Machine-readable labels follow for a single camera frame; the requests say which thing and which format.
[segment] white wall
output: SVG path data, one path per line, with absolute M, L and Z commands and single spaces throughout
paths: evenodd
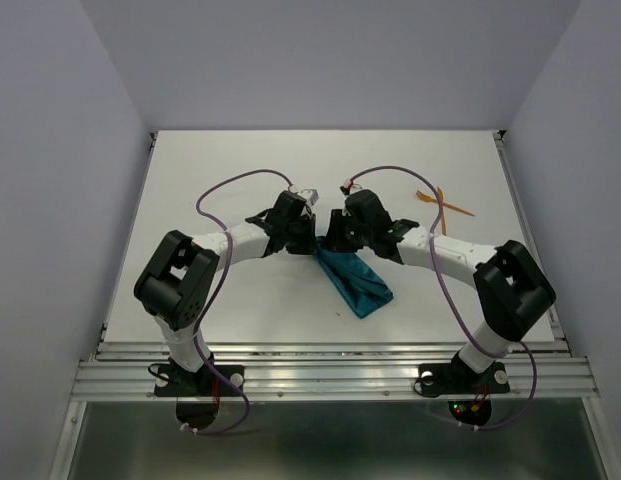
M 557 308 L 621 452 L 621 0 L 586 0 L 506 136 Z
M 0 0 L 0 478 L 46 478 L 148 134 L 76 0 Z
M 81 0 L 159 128 L 505 128 L 577 0 Z

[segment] white table surface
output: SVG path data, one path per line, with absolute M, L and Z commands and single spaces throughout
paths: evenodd
M 432 131 L 162 131 L 159 133 L 141 202 L 108 319 L 107 342 L 161 342 L 158 326 L 132 294 L 139 274 L 163 236 L 217 231 L 195 211 L 198 196 L 218 182 L 256 168 L 286 173 L 300 188 L 316 188 L 317 233 L 325 233 L 332 208 L 343 205 L 338 187 L 365 168 L 409 167 L 440 186 L 468 217 L 447 210 L 448 235 L 501 245 L 523 242 L 515 207 L 490 132 Z M 358 180 L 376 192 L 395 219 L 429 226 L 436 206 L 419 201 L 425 186 L 399 172 Z M 274 175 L 259 175 L 215 192 L 204 210 L 233 225 L 272 206 L 286 187 Z M 460 342 L 459 329 L 434 274 L 376 258 L 361 257 L 386 281 L 395 298 L 358 319 L 311 257 L 285 252 L 231 268 L 227 283 L 202 329 L 208 342 L 233 343 L 438 343 Z M 476 328 L 482 313 L 476 292 L 449 279 L 464 319 Z M 528 341 L 552 341 L 549 317 Z

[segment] black bracket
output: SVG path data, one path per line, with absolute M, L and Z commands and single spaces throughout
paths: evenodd
M 494 362 L 481 375 L 466 377 L 459 375 L 452 363 L 426 363 L 419 365 L 419 377 L 415 379 L 415 393 L 427 398 L 440 395 L 474 395 L 477 389 L 487 385 L 493 394 L 510 393 L 506 368 L 503 363 Z
M 225 378 L 238 373 L 242 378 L 245 374 L 243 365 L 215 365 L 215 368 Z M 157 379 L 154 386 L 154 396 L 161 398 L 174 397 L 212 397 L 214 380 L 217 378 L 205 365 L 197 372 L 192 373 L 184 370 L 179 365 L 170 360 L 170 363 L 161 364 L 157 368 L 157 374 L 161 378 L 167 378 L 168 381 L 162 382 Z M 225 383 L 219 384 L 219 396 L 221 397 L 238 397 L 239 394 Z

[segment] purple cable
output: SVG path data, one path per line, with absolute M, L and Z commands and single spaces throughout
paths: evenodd
M 197 318 L 197 321 L 195 322 L 194 330 L 193 330 L 195 332 L 194 347 L 197 350 L 197 353 L 199 354 L 201 359 L 203 360 L 204 365 L 207 368 L 209 368 L 210 371 L 221 382 L 223 382 L 225 385 L 227 385 L 232 390 L 234 390 L 238 395 L 240 395 L 241 398 L 243 398 L 243 401 L 246 404 L 246 409 L 245 409 L 243 415 L 241 416 L 241 418 L 239 418 L 232 425 L 224 427 L 224 428 L 222 428 L 220 430 L 214 430 L 212 432 L 205 431 L 205 430 L 201 430 L 200 431 L 200 430 L 195 430 L 195 429 L 191 428 L 190 426 L 188 426 L 188 425 L 186 425 L 186 424 L 184 424 L 182 422 L 179 422 L 179 424 L 181 425 L 182 428 L 188 430 L 191 433 L 197 434 L 197 435 L 219 435 L 219 434 L 222 434 L 222 433 L 229 432 L 233 428 L 236 428 L 241 423 L 243 423 L 243 421 L 246 418 L 248 418 L 248 415 L 250 414 L 250 400 L 248 399 L 247 395 L 243 392 L 243 390 L 241 390 L 239 387 L 234 385 L 230 380 L 228 380 L 226 377 L 224 377 L 223 374 L 221 372 L 219 372 L 219 370 L 217 370 L 215 368 L 215 366 L 210 362 L 210 360 L 208 360 L 206 358 L 205 353 L 203 352 L 203 349 L 201 348 L 201 345 L 199 345 L 199 339 L 196 336 L 196 332 L 199 331 L 199 328 L 201 327 L 201 322 L 203 322 L 203 318 L 208 313 L 208 310 L 210 310 L 210 307 L 212 306 L 212 303 L 215 301 L 215 299 L 219 295 L 219 292 L 221 291 L 221 287 L 223 287 L 223 284 L 225 283 L 226 278 L 228 277 L 228 272 L 230 271 L 230 265 L 232 264 L 232 254 L 233 254 L 233 251 L 234 251 L 234 242 L 233 242 L 233 239 L 232 239 L 232 235 L 230 235 L 230 232 L 228 232 L 228 226 L 225 223 L 223 223 L 223 221 L 221 221 L 216 216 L 201 210 L 201 202 L 203 201 L 204 198 L 206 198 L 212 192 L 214 192 L 215 190 L 223 187 L 224 185 L 227 185 L 229 183 L 237 181 L 237 180 L 239 180 L 241 178 L 248 177 L 250 175 L 256 175 L 257 173 L 272 173 L 272 174 L 278 175 L 281 178 L 283 178 L 286 182 L 288 182 L 288 186 L 292 186 L 292 182 L 290 181 L 290 179 L 286 175 L 284 175 L 283 173 L 277 172 L 276 170 L 269 170 L 269 169 L 263 168 L 263 169 L 259 169 L 259 170 L 252 170 L 250 172 L 242 173 L 241 175 L 237 175 L 235 177 L 232 177 L 232 178 L 229 178 L 227 180 L 224 180 L 223 182 L 221 182 L 221 183 L 215 185 L 214 187 L 208 189 L 207 191 L 205 191 L 199 197 L 199 199 L 197 200 L 197 203 L 196 203 L 197 213 L 199 215 L 202 215 L 202 216 L 206 217 L 206 218 L 209 218 L 210 220 L 215 222 L 217 225 L 219 225 L 219 227 L 221 227 L 221 229 L 223 230 L 223 233 L 228 238 L 228 252 L 227 252 L 227 255 L 226 255 L 226 263 L 223 266 L 223 272 L 221 273 L 221 278 L 219 279 L 219 283 L 217 284 L 217 287 L 214 289 L 214 292 L 212 292 L 212 295 L 210 296 L 210 300 L 208 300 L 208 303 L 205 305 L 205 307 L 201 311 L 201 314 L 199 314 L 199 317 Z
M 504 354 L 502 354 L 502 353 L 495 354 L 495 353 L 488 352 L 487 350 L 485 350 L 481 345 L 479 345 L 479 343 L 472 336 L 472 332 L 470 332 L 470 329 L 468 328 L 466 323 L 463 321 L 463 318 L 461 317 L 461 313 L 459 313 L 459 310 L 457 309 L 457 306 L 455 305 L 454 300 L 452 299 L 452 295 L 450 294 L 450 291 L 448 290 L 448 286 L 446 285 L 446 282 L 445 282 L 445 280 L 443 278 L 443 274 L 441 273 L 441 265 L 439 264 L 439 259 L 437 258 L 437 253 L 436 253 L 436 249 L 435 249 L 435 245 L 434 245 L 434 232 L 435 232 L 435 229 L 437 228 L 437 225 L 439 224 L 439 221 L 441 220 L 441 217 L 443 216 L 443 199 L 439 196 L 439 192 L 434 187 L 434 185 L 432 185 L 432 183 L 430 183 L 428 180 L 426 180 L 426 178 L 424 178 L 422 175 L 419 175 L 417 172 L 414 172 L 413 170 L 410 170 L 409 168 L 399 167 L 399 166 L 396 166 L 396 165 L 382 165 L 382 166 L 379 166 L 379 167 L 373 167 L 373 168 L 369 168 L 367 170 L 363 170 L 362 172 L 359 172 L 356 175 L 354 175 L 353 177 L 351 177 L 350 181 L 354 182 L 357 178 L 362 177 L 363 175 L 366 175 L 366 174 L 372 173 L 372 172 L 378 172 L 380 170 L 397 170 L 397 171 L 404 172 L 404 173 L 407 173 L 409 175 L 412 175 L 413 177 L 416 177 L 419 180 L 421 180 L 423 183 L 425 183 L 426 186 L 434 194 L 435 198 L 437 199 L 437 205 L 439 206 L 439 211 L 437 213 L 436 218 L 434 219 L 434 222 L 432 222 L 432 225 L 430 226 L 430 240 L 429 240 L 430 258 L 432 259 L 432 267 L 433 267 L 435 275 L 437 276 L 437 280 L 439 281 L 439 286 L 441 287 L 441 291 L 443 293 L 443 296 L 446 298 L 446 301 L 448 302 L 448 305 L 450 306 L 450 310 L 452 310 L 452 314 L 454 315 L 454 318 L 457 320 L 457 323 L 461 327 L 461 330 L 463 330 L 463 333 L 468 338 L 470 343 L 479 352 L 481 352 L 483 355 L 486 355 L 486 356 L 488 356 L 490 358 L 501 358 L 501 357 L 503 357 Z M 534 356 L 532 355 L 532 352 L 530 351 L 528 346 L 525 343 L 523 343 L 523 342 L 519 342 L 519 344 L 523 347 L 525 352 L 530 357 L 530 364 L 532 365 L 532 387 L 530 389 L 530 396 L 526 400 L 526 404 L 523 406 L 523 408 L 516 415 L 513 415 L 508 420 L 500 422 L 500 423 L 497 423 L 495 425 L 490 425 L 490 426 L 487 426 L 487 427 L 478 427 L 479 430 L 495 430 L 497 428 L 501 428 L 501 427 L 503 427 L 505 425 L 508 425 L 508 424 L 512 423 L 517 418 L 519 418 L 529 408 L 530 404 L 532 403 L 532 400 L 534 399 L 534 394 L 535 394 L 535 391 L 537 389 L 537 363 L 535 362 Z M 451 421 L 448 418 L 440 417 L 438 415 L 435 415 L 435 416 L 438 417 L 438 418 L 441 418 L 442 420 Z

